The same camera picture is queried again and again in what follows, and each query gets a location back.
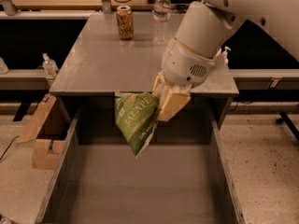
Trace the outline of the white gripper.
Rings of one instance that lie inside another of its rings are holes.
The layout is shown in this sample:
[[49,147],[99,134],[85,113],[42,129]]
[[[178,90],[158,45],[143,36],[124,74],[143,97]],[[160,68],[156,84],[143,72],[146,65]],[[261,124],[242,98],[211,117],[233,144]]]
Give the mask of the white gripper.
[[[172,38],[162,58],[162,72],[157,74],[152,93],[160,94],[164,87],[164,79],[173,85],[189,85],[194,87],[203,84],[210,71],[216,66],[221,56],[221,49],[212,59],[197,54],[192,49]],[[189,101],[188,93],[181,93],[170,89],[164,98],[162,107],[157,114],[158,121],[169,121]]]

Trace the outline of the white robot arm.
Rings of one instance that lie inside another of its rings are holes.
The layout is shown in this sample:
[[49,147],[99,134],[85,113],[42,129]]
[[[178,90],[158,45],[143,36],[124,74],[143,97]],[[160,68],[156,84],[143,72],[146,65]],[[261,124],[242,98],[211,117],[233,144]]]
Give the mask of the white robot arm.
[[200,0],[189,5],[162,58],[153,94],[159,98],[157,120],[168,121],[190,101],[190,90],[209,71],[228,63],[221,49],[243,24],[262,28],[299,59],[299,0]]

